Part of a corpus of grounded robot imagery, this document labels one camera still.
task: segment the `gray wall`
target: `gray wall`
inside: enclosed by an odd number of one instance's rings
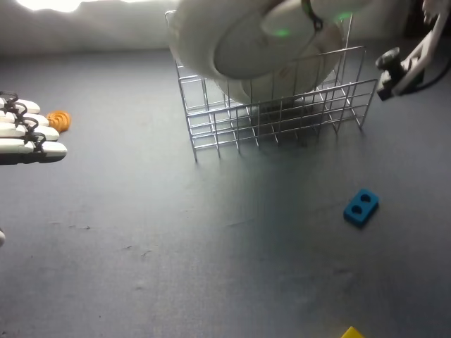
[[[410,0],[374,0],[355,20],[353,37],[399,35]],[[164,13],[178,0],[85,3],[73,13],[32,12],[0,0],[0,54],[45,54],[166,47]]]

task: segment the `black knob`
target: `black knob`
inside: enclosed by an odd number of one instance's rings
[[[383,54],[376,61],[376,67],[380,70],[387,70],[393,82],[399,82],[406,71],[401,65],[400,49],[394,48]]]

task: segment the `hole in blue block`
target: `hole in blue block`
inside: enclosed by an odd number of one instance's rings
[[[351,211],[352,211],[353,213],[358,214],[358,215],[361,215],[362,212],[363,212],[362,208],[360,208],[359,206],[353,206],[352,209],[351,209]]]
[[[363,194],[360,196],[360,201],[365,202],[365,203],[369,203],[371,202],[371,197],[368,196],[367,194]]]

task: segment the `green light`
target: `green light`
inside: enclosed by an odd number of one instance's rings
[[[287,37],[288,35],[290,35],[290,31],[289,30],[278,30],[276,32],[276,36],[277,37]]]
[[[344,12],[341,13],[338,17],[337,20],[344,20],[344,19],[348,19],[352,16],[352,12]]]

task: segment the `black wire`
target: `black wire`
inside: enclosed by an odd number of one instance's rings
[[[443,70],[437,75],[437,77],[435,79],[433,79],[433,80],[429,81],[428,83],[425,83],[421,86],[412,88],[406,94],[418,93],[418,92],[421,92],[425,89],[432,87],[433,85],[436,85],[441,79],[443,79],[448,74],[450,69],[451,69],[451,58],[448,60],[445,68],[443,68]]]

